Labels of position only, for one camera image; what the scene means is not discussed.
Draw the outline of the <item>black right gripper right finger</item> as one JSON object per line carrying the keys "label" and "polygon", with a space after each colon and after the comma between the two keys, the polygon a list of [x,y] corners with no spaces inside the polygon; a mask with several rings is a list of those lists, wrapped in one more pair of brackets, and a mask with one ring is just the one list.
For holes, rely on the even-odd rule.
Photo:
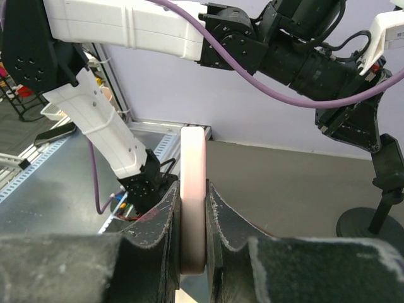
{"label": "black right gripper right finger", "polygon": [[278,238],[206,185],[211,302],[402,302],[403,257],[366,238]]}

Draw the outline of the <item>black phone stand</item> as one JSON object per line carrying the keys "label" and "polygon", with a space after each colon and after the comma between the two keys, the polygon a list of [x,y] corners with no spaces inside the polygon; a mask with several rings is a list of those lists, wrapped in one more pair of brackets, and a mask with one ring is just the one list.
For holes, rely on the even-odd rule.
{"label": "black phone stand", "polygon": [[383,134],[381,148],[371,155],[371,162],[377,200],[372,206],[356,206],[342,213],[336,223],[336,234],[402,244],[403,224],[391,214],[395,206],[403,203],[403,154],[399,141]]}

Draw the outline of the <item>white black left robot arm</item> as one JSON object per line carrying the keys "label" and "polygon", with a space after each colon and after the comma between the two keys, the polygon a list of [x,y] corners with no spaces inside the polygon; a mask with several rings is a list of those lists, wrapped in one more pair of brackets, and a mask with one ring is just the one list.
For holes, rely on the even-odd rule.
{"label": "white black left robot arm", "polygon": [[169,54],[235,70],[283,103],[356,108],[403,78],[384,80],[385,28],[364,48],[333,57],[326,38],[345,1],[271,1],[257,18],[242,9],[192,1],[2,1],[1,57],[19,83],[59,106],[109,162],[138,213],[153,208],[173,177],[132,137],[98,92],[82,44],[95,42]]}

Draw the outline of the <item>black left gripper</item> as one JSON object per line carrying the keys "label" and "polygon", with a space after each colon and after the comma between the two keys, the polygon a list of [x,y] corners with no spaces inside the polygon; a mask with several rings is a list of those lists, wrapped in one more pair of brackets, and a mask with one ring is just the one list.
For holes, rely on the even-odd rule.
{"label": "black left gripper", "polygon": [[[380,69],[371,81],[359,76],[355,68],[347,68],[335,98],[346,98],[364,92],[392,77],[391,71]],[[383,94],[362,102],[334,109],[317,109],[315,125],[323,135],[334,141],[365,148],[369,153],[381,149],[378,109]]]}

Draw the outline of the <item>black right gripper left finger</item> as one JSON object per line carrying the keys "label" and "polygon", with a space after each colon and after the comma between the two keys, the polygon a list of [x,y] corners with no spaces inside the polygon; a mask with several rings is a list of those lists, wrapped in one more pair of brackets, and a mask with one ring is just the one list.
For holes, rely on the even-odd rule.
{"label": "black right gripper left finger", "polygon": [[120,232],[1,237],[2,302],[173,302],[179,183]]}

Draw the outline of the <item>black phone pink case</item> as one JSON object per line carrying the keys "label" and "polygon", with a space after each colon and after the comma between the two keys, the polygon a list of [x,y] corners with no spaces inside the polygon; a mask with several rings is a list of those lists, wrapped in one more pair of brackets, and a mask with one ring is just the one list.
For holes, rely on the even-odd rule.
{"label": "black phone pink case", "polygon": [[182,275],[200,275],[206,264],[206,138],[199,126],[181,129],[180,152]]}

